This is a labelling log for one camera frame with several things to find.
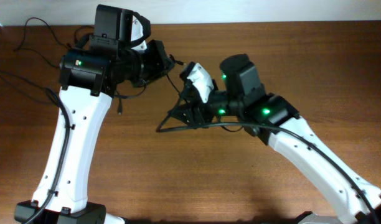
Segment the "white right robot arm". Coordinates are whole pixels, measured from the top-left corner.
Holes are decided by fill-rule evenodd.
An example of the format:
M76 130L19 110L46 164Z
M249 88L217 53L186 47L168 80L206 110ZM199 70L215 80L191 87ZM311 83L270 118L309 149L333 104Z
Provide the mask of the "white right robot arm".
M220 64L224 90L201 64L191 62L180 74L184 89L169 116L183 129L231 126L237 119L249 135L290 161L334 209L341 223L381 223L381 190L363 179L314 133L299 111L282 96L267 93L255 64L246 54Z

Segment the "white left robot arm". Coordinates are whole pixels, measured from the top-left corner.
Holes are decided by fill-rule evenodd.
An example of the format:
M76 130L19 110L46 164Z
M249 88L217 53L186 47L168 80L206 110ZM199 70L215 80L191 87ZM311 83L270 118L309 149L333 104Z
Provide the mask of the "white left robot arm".
M88 200L88 176L101 124L129 81L136 88L174 66L150 22L135 11L100 4L95 26L60 63L60 91L46 94L59 109L49 158L32 198L16 205L21 223L124 223Z

